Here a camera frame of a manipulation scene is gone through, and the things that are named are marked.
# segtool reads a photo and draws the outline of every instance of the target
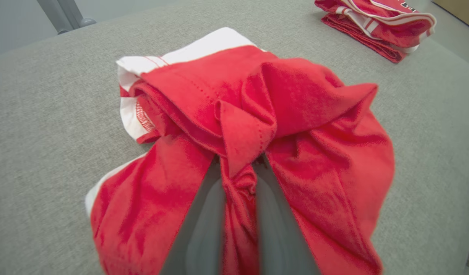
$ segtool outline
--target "folded red garment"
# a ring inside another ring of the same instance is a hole
[[[316,0],[322,21],[398,63],[434,33],[436,19],[403,0]]]
[[[253,46],[142,73],[129,96],[138,96],[157,141],[98,190],[91,225],[103,269],[158,274],[218,155],[223,274],[258,274],[251,163],[265,152],[321,273],[381,274],[370,236],[394,157],[369,109],[376,92]]]

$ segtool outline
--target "red and white garment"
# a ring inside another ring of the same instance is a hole
[[[264,152],[323,275],[382,272],[370,236],[394,172],[370,111],[376,84],[279,59],[229,28],[161,57],[121,58],[121,117],[144,155],[86,195],[107,274],[158,274],[216,155],[226,193],[222,273],[257,275]]]
[[[437,20],[403,0],[315,0],[323,23],[398,63],[435,32]]]

